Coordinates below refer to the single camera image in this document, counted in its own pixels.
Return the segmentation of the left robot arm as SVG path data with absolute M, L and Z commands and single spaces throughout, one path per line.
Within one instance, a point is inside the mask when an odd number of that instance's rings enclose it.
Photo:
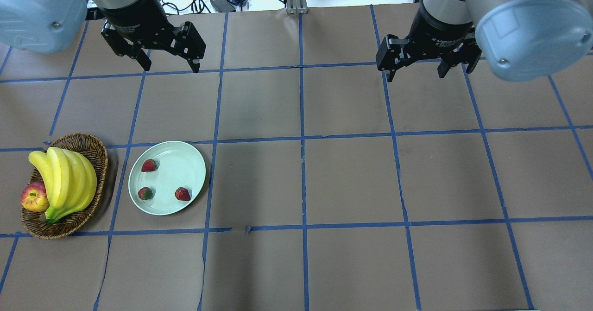
M 0 40 L 21 50 L 49 54 L 71 45 L 87 19 L 89 0 L 0 0 Z M 174 26 L 159 0 L 91 0 L 106 20 L 103 36 L 117 56 L 150 70 L 146 50 L 165 51 L 187 61 L 197 74 L 206 44 L 191 22 Z

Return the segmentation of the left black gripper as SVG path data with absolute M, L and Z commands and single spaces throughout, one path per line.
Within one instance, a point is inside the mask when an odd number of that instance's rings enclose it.
M 115 55 L 136 60 L 142 70 L 149 71 L 151 61 L 143 49 L 167 51 L 186 60 L 193 73 L 199 72 L 205 41 L 193 22 L 170 24 L 158 0 L 100 6 L 100 11 L 107 20 L 101 35 Z

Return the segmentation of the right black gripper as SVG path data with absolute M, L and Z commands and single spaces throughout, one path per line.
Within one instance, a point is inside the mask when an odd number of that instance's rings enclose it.
M 465 64 L 466 74 L 475 70 L 482 50 L 474 37 L 472 22 L 449 24 L 430 15 L 420 5 L 407 38 L 384 36 L 376 53 L 377 69 L 391 83 L 396 71 L 413 64 L 413 60 L 439 59 L 437 68 L 440 79 L 458 64 Z

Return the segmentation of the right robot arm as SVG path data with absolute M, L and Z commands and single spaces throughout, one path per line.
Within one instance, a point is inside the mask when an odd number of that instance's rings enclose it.
M 421 60 L 440 60 L 443 78 L 458 64 L 470 74 L 482 56 L 511 82 L 555 74 L 592 49 L 592 0 L 418 0 L 409 34 L 388 34 L 376 54 L 391 82 Z

